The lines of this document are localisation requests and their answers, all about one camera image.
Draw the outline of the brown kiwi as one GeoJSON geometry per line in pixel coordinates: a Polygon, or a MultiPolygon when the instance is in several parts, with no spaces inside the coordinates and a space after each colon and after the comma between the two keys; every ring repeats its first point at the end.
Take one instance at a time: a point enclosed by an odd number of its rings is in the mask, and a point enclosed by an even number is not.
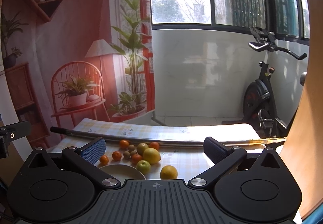
{"type": "Polygon", "coordinates": [[[128,152],[128,151],[125,151],[123,155],[124,155],[124,158],[125,159],[129,159],[130,158],[130,152],[128,152]]]}
{"type": "Polygon", "coordinates": [[[128,147],[128,151],[129,152],[132,152],[132,151],[134,151],[135,150],[135,146],[134,145],[129,145],[129,147],[128,147]]]}

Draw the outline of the long metal pole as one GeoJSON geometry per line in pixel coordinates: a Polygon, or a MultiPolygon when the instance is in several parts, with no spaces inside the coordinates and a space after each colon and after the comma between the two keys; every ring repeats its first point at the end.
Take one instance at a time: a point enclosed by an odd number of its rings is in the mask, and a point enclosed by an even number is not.
{"type": "Polygon", "coordinates": [[[91,126],[81,131],[51,127],[52,133],[79,138],[102,137],[108,142],[127,140],[133,143],[159,142],[162,146],[200,147],[207,137],[226,146],[251,146],[284,143],[287,138],[260,138],[247,124],[227,126],[158,127],[117,124],[120,129],[91,126]]]}

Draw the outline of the plaid floral tablecloth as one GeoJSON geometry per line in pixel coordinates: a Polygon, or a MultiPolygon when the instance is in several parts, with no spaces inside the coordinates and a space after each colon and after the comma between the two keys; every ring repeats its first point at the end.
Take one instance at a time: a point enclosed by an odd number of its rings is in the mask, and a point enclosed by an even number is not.
{"type": "Polygon", "coordinates": [[[96,121],[85,118],[75,127],[75,131],[92,133],[106,141],[105,154],[110,165],[115,165],[112,154],[120,151],[120,141],[130,144],[150,144],[157,142],[160,146],[161,160],[151,166],[146,174],[148,179],[159,179],[162,167],[171,165],[177,169],[178,178],[190,180],[214,163],[203,153],[203,142],[212,137],[226,146],[240,146],[247,152],[260,153],[267,146],[277,146],[285,142],[280,139],[261,139],[248,124],[219,126],[144,126],[125,123],[96,121]]]}

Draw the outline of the large orange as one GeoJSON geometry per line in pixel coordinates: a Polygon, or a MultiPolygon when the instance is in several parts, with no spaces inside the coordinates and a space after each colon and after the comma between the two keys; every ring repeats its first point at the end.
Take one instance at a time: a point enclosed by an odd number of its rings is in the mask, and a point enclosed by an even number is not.
{"type": "Polygon", "coordinates": [[[164,166],[160,171],[161,180],[173,180],[177,179],[177,176],[177,169],[171,165],[164,166]]]}

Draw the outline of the printed room backdrop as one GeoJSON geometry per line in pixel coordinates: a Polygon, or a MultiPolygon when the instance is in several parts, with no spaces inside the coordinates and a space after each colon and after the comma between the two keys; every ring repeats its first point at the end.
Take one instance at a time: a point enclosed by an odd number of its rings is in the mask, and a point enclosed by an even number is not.
{"type": "Polygon", "coordinates": [[[84,118],[149,124],[155,109],[151,0],[1,0],[2,63],[32,147],[84,118]]]}

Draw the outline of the yellow-green citrus fruit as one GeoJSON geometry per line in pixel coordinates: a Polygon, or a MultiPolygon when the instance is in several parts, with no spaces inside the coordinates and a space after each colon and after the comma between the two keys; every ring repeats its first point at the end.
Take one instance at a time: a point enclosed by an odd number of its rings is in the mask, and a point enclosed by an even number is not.
{"type": "Polygon", "coordinates": [[[148,149],[149,146],[146,144],[146,143],[140,143],[137,148],[136,148],[136,151],[139,155],[143,155],[144,151],[146,149],[148,149]]]}

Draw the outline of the black exercise bike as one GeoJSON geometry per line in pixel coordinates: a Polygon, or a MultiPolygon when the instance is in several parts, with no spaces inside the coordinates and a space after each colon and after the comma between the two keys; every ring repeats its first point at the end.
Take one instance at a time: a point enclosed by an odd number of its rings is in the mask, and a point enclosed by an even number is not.
{"type": "MultiPolygon", "coordinates": [[[[274,32],[269,32],[260,27],[250,27],[255,38],[249,42],[249,47],[256,52],[268,51],[273,53],[280,51],[287,53],[296,60],[304,60],[307,54],[297,55],[289,49],[277,46],[274,32]]],[[[290,131],[292,123],[285,124],[277,113],[274,92],[271,85],[271,77],[275,68],[265,61],[259,62],[261,68],[259,77],[247,87],[243,99],[243,117],[241,120],[224,120],[222,125],[249,124],[261,138],[282,138],[290,131]]]]}

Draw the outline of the mandarin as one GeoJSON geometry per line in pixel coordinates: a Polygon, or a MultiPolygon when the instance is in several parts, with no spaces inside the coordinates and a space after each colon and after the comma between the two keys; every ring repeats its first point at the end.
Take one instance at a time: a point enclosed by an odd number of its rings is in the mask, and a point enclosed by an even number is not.
{"type": "Polygon", "coordinates": [[[126,140],[121,140],[120,142],[119,142],[119,146],[120,146],[120,148],[121,149],[123,149],[123,150],[126,150],[128,147],[129,147],[129,142],[128,141],[126,141],[126,140]]]}
{"type": "Polygon", "coordinates": [[[109,163],[109,158],[106,155],[102,155],[99,161],[101,166],[106,166],[109,163]]]}
{"type": "Polygon", "coordinates": [[[140,154],[134,154],[131,156],[131,162],[134,165],[137,165],[139,161],[143,160],[142,156],[140,154]]]}
{"type": "Polygon", "coordinates": [[[149,147],[150,147],[150,148],[153,148],[153,149],[155,149],[155,150],[159,150],[159,149],[160,149],[160,145],[159,145],[159,143],[157,143],[157,142],[151,142],[151,143],[149,144],[149,147]]]}
{"type": "Polygon", "coordinates": [[[114,161],[120,161],[122,159],[122,154],[119,151],[114,151],[112,153],[112,158],[114,161]]]}

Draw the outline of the green apple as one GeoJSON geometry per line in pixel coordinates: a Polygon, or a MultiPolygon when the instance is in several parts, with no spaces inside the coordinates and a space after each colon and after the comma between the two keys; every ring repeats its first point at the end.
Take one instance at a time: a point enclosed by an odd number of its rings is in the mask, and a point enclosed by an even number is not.
{"type": "Polygon", "coordinates": [[[141,160],[141,161],[138,161],[136,168],[143,175],[146,175],[151,170],[151,164],[146,160],[141,160]]]}

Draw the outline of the large yellow lemon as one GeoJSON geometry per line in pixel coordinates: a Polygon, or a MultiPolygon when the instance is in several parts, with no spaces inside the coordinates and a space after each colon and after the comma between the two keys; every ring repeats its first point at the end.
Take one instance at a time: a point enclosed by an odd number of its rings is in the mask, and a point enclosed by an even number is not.
{"type": "Polygon", "coordinates": [[[142,154],[144,160],[148,161],[151,165],[158,163],[161,156],[158,150],[154,148],[147,148],[142,154]]]}

